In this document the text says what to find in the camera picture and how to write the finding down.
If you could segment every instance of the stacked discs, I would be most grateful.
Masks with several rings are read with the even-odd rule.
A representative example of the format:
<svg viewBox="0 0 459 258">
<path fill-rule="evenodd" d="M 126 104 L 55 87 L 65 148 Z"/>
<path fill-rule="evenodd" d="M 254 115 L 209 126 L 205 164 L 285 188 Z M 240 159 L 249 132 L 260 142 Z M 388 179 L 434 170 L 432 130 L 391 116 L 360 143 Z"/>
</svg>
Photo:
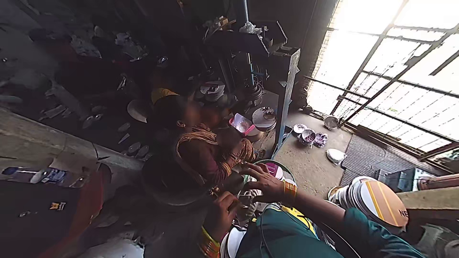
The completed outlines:
<svg viewBox="0 0 459 258">
<path fill-rule="evenodd" d="M 408 213 L 400 198 L 371 177 L 359 176 L 350 185 L 332 190 L 329 201 L 342 208 L 357 208 L 392 233 L 399 233 L 408 223 Z"/>
<path fill-rule="evenodd" d="M 276 112 L 270 107 L 261 107 L 252 114 L 252 122 L 261 132 L 269 132 L 276 126 Z"/>
</svg>

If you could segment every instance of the cable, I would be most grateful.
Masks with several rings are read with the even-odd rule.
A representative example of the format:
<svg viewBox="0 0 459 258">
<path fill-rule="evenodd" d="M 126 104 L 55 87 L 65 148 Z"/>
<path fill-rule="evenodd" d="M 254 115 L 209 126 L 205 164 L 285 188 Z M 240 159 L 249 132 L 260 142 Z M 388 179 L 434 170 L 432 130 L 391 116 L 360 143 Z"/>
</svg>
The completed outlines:
<svg viewBox="0 0 459 258">
<path fill-rule="evenodd" d="M 263 209 L 263 211 L 261 212 L 261 215 L 260 215 L 260 231 L 261 231 L 261 238 L 262 238 L 262 242 L 260 243 L 260 255 L 263 258 L 263 252 L 261 250 L 261 247 L 262 247 L 262 245 L 264 245 L 264 247 L 266 247 L 266 251 L 268 252 L 269 258 L 274 258 L 273 254 L 269 250 L 269 247 L 268 247 L 268 245 L 266 243 L 266 240 L 265 240 L 264 234 L 263 234 L 263 214 L 266 211 L 266 207 L 268 207 L 268 205 L 266 205 L 264 207 L 264 209 Z"/>
</svg>

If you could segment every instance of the pink basket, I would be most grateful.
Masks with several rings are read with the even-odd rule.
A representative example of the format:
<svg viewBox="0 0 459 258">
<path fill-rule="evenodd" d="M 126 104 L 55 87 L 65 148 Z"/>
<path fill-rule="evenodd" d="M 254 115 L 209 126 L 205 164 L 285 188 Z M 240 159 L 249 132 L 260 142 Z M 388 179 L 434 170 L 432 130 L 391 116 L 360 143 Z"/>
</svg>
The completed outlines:
<svg viewBox="0 0 459 258">
<path fill-rule="evenodd" d="M 234 127 L 233 126 L 233 121 L 234 121 L 234 118 L 230 118 L 229 121 L 228 121 L 229 125 L 231 125 L 232 127 Z M 247 128 L 247 130 L 245 130 L 245 132 L 240 132 L 239 130 L 238 130 L 238 132 L 240 132 L 244 136 L 247 136 L 247 134 L 249 134 L 254 128 L 255 128 L 255 125 L 252 124 L 249 128 Z"/>
</svg>

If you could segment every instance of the workshop floor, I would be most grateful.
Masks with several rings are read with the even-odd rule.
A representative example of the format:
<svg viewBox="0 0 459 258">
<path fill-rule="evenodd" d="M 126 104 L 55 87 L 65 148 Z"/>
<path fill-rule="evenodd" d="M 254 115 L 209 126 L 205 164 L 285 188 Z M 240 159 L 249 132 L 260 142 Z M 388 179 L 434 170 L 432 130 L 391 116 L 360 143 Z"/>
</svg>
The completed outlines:
<svg viewBox="0 0 459 258">
<path fill-rule="evenodd" d="M 329 161 L 325 151 L 334 148 L 345 152 L 352 134 L 345 129 L 328 130 L 322 120 L 309 115 L 289 113 L 286 124 L 293 126 L 297 123 L 305 124 L 316 132 L 327 133 L 327 144 L 324 148 L 313 146 L 310 149 L 290 135 L 274 159 L 290 169 L 298 187 L 318 197 L 326 197 L 330 188 L 339 185 L 344 170 Z"/>
</svg>

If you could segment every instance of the woman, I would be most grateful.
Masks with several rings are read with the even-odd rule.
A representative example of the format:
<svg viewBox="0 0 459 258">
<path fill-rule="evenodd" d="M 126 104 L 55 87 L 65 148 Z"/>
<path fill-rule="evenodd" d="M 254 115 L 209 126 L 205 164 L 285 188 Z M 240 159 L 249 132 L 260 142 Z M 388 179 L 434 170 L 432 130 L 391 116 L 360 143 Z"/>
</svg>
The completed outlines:
<svg viewBox="0 0 459 258">
<path fill-rule="evenodd" d="M 285 206 L 268 205 L 249 225 L 238 247 L 237 258 L 423 258 L 407 242 L 392 235 L 383 226 L 370 221 L 359 210 L 344 210 L 325 200 L 308 195 L 293 184 L 273 177 L 264 164 L 245 164 L 242 174 L 257 182 L 246 184 L 247 189 L 259 189 L 262 196 L 254 201 L 282 202 Z M 228 232 L 239 208 L 237 198 L 223 193 L 209 210 L 197 241 L 188 243 L 189 257 L 219 257 L 219 241 Z M 336 251 L 319 241 L 308 219 L 320 223 L 322 229 L 335 232 Z"/>
<path fill-rule="evenodd" d="M 215 116 L 202 114 L 196 102 L 168 95 L 155 102 L 148 123 L 151 119 L 159 122 L 178 138 L 174 142 L 175 161 L 199 185 L 215 185 L 226 179 L 236 164 L 252 161 L 255 155 L 250 141 L 235 129 L 224 130 L 224 136 L 217 137 L 206 125 Z"/>
</svg>

